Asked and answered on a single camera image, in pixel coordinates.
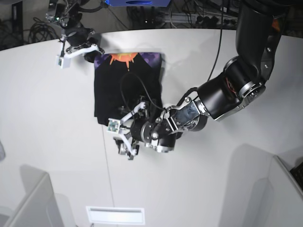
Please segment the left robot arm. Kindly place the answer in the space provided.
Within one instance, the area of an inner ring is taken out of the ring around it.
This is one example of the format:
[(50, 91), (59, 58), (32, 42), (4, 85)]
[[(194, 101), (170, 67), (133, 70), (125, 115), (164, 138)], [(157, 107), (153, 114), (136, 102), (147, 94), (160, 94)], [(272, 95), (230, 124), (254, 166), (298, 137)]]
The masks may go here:
[(184, 132), (202, 130), (248, 106), (266, 89), (292, 0), (243, 0), (237, 29), (237, 56), (215, 78), (189, 89), (178, 102), (148, 119), (152, 101), (141, 101), (121, 119), (109, 119), (118, 153), (132, 160), (139, 143), (159, 153), (174, 150)]

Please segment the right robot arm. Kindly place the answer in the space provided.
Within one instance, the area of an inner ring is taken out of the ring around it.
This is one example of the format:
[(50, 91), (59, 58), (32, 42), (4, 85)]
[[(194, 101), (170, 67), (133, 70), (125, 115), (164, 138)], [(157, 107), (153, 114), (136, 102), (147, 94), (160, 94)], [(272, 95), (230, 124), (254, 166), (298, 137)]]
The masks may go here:
[(83, 13), (95, 13), (108, 5), (101, 1), (98, 7), (86, 9), (83, 5), (87, 3), (87, 0), (64, 0), (62, 3), (57, 0), (49, 1), (45, 17), (49, 23), (61, 29), (61, 49), (55, 60), (55, 64), (61, 69), (68, 68), (72, 58), (77, 56), (81, 55), (85, 61), (93, 63), (96, 56), (104, 54), (95, 30), (86, 28), (81, 19)]

